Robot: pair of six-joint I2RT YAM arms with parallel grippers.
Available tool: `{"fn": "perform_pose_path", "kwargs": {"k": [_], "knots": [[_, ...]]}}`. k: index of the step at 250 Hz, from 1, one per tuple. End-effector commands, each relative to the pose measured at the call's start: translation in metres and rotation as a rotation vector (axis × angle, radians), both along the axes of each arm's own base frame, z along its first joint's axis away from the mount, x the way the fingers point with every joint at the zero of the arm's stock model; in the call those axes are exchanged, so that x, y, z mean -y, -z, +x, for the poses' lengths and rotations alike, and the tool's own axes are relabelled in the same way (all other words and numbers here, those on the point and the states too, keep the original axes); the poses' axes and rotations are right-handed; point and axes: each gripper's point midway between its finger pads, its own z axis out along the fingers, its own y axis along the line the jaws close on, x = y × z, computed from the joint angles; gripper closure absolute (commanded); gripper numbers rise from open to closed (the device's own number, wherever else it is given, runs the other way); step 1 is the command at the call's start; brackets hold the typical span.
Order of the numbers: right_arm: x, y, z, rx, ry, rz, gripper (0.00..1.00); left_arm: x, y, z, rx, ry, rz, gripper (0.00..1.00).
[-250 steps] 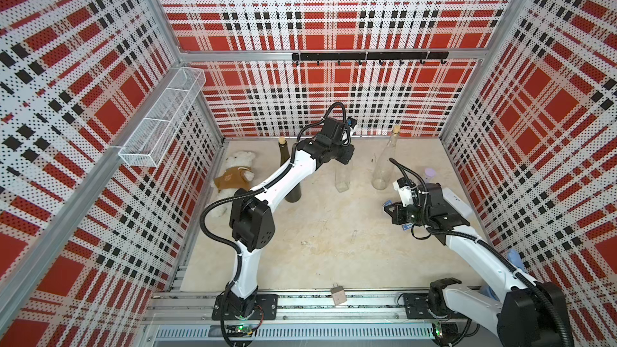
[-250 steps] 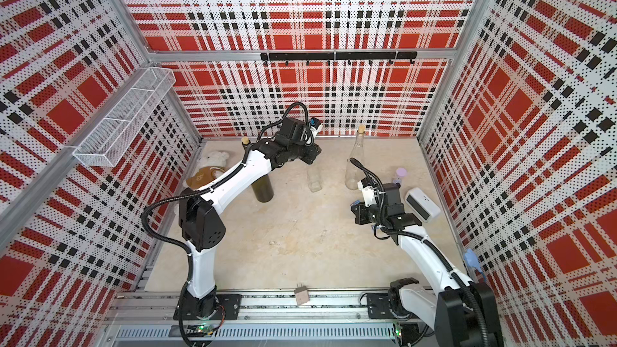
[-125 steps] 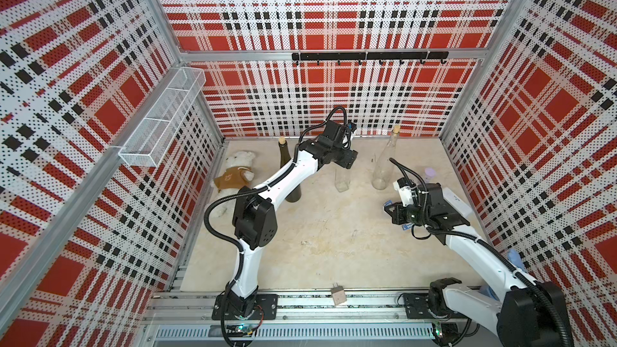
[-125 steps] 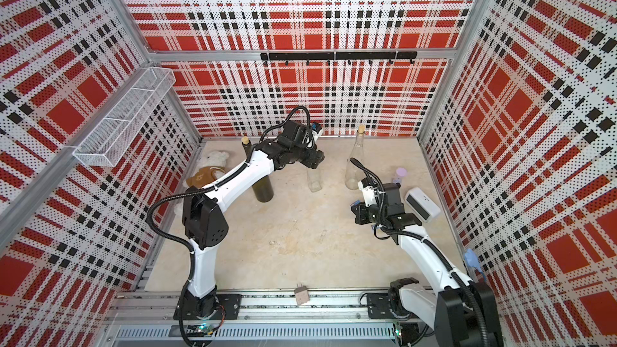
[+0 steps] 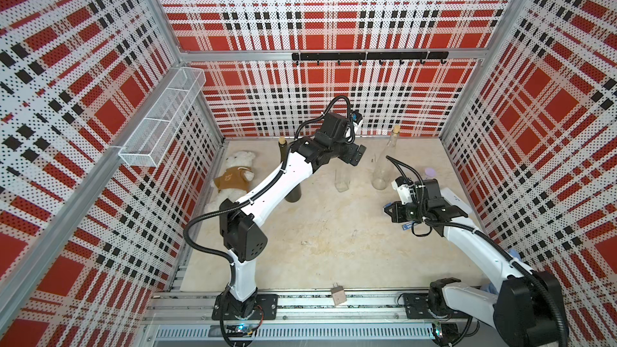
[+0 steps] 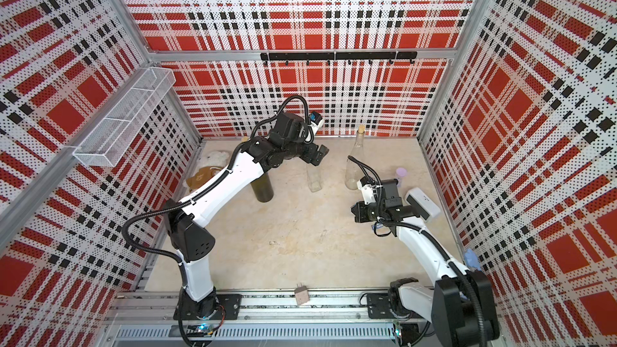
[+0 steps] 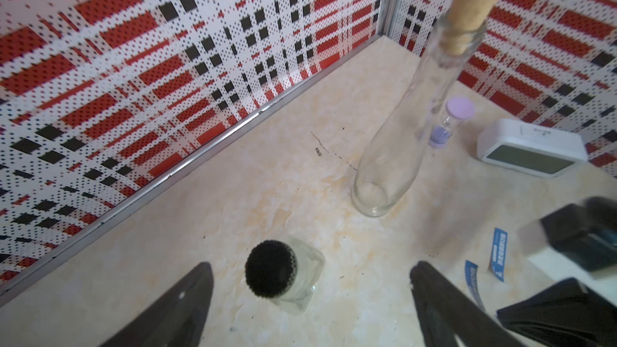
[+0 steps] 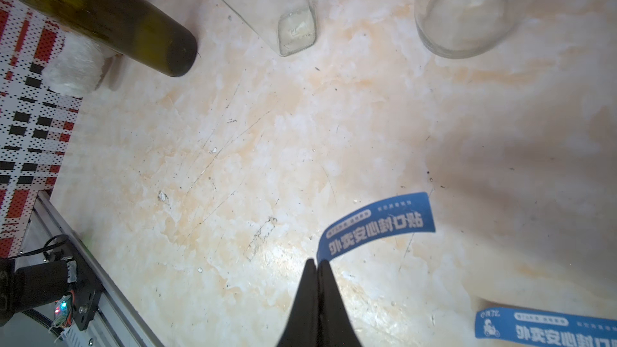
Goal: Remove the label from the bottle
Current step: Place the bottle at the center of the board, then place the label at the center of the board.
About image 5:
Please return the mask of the tall clear corked bottle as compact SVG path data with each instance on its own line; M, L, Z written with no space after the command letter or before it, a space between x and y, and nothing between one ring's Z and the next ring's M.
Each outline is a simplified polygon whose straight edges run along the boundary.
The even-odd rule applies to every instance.
M376 162L375 169L371 178L371 185L374 187L374 189L378 191L385 190L391 183L390 168L392 167L392 165L387 159L387 156L393 157L395 155L400 130L400 125L395 125L393 127L390 133L389 140Z

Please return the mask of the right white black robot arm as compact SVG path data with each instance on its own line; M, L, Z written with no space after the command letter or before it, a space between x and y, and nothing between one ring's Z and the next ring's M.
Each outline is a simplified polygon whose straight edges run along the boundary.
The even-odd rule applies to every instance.
M458 247L489 279L492 290L457 278L431 282L427 306L433 316L464 313L494 328L509 346L566 346L569 326L559 281L536 271L490 239L474 223L470 207L435 179L391 183L398 200L384 207L393 223L428 226Z

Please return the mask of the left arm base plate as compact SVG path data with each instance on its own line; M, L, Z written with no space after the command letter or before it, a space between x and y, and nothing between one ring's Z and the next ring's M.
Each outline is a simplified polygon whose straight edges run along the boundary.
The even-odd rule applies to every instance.
M246 301L240 301L230 293L221 293L215 299L211 315L213 321L223 318L225 321L276 319L279 296L254 292Z

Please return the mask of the small clear black-capped bottle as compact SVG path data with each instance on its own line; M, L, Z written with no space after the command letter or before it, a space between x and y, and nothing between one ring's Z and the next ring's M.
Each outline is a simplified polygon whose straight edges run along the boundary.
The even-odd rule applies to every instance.
M344 193L350 189L350 167L347 164L340 164L335 170L334 185L339 193Z

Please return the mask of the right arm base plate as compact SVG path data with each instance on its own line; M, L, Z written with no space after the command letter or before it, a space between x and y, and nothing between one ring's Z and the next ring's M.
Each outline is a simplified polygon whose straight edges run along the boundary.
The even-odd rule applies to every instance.
M397 305L403 307L408 320L466 320L467 314L448 310L445 315L436 315L428 306L426 292L403 292L398 295Z

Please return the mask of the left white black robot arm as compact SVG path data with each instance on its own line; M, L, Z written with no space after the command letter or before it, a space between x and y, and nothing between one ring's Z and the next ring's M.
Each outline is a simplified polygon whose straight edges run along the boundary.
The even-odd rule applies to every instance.
M229 295L241 305L253 302L257 293L256 259L265 249L268 238L261 227L274 208L305 179L332 159L358 165L366 147L353 142L362 124L362 115L353 111L346 118L328 113L313 137L300 138L291 144L286 159L253 191L238 202L221 204L219 216L223 245L234 267Z

